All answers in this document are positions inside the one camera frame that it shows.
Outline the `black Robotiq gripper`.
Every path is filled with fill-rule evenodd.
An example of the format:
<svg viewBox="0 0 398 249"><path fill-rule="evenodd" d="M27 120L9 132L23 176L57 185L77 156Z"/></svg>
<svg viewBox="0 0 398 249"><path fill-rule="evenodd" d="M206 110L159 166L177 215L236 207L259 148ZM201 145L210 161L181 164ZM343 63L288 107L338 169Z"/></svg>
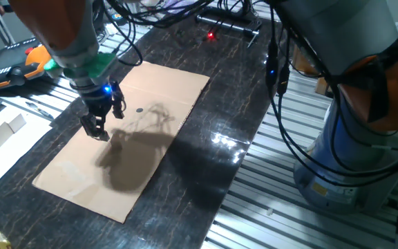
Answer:
<svg viewBox="0 0 398 249"><path fill-rule="evenodd" d="M124 118L126 102L118 82L105 82L102 85L93 83L76 85L75 90L79 93L85 104L87 113L80 118L84 131L91 138L108 141L110 139L104 129L105 115L113 105L113 115L117 119Z"/></svg>

